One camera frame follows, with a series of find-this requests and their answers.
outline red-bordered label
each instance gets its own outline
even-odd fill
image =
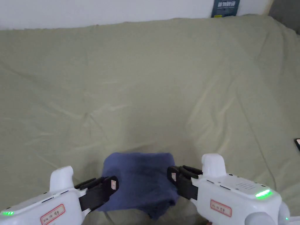
[[[232,209],[229,206],[216,202],[212,199],[210,200],[210,208],[228,217],[231,217],[232,215]]]
[[[113,190],[115,190],[115,189],[117,188],[117,182],[116,182],[116,181],[112,180],[111,188],[112,188]]]
[[[47,225],[47,224],[53,222],[53,220],[56,220],[58,217],[63,215],[65,212],[66,212],[66,209],[65,209],[64,205],[60,204],[59,206],[52,209],[45,215],[41,216],[40,222],[42,223],[42,225]]]

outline phone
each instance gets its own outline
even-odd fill
[[[294,141],[295,141],[295,144],[296,144],[298,150],[300,151],[300,138],[296,138],[296,139],[294,139]]]

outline green led light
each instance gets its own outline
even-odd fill
[[[14,214],[14,212],[3,212],[2,214],[5,216],[11,216]]]
[[[256,194],[255,197],[258,199],[265,199],[271,194],[273,194],[273,193],[268,189],[268,190],[264,190],[264,191]]]

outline wrinkled fabric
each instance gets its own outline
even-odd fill
[[[113,153],[103,165],[103,177],[116,176],[119,189],[98,211],[138,209],[157,220],[178,200],[176,187],[167,178],[174,166],[169,153]]]
[[[298,215],[299,42],[256,15],[0,31],[0,208],[48,191],[63,166],[75,184],[100,177],[114,152],[168,152],[196,168],[217,152]],[[179,199],[157,223],[198,218]],[[138,210],[89,219],[150,220]]]

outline white wall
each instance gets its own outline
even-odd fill
[[[272,0],[240,0],[238,15],[263,14]],[[0,29],[82,27],[210,17],[214,0],[0,0]]]

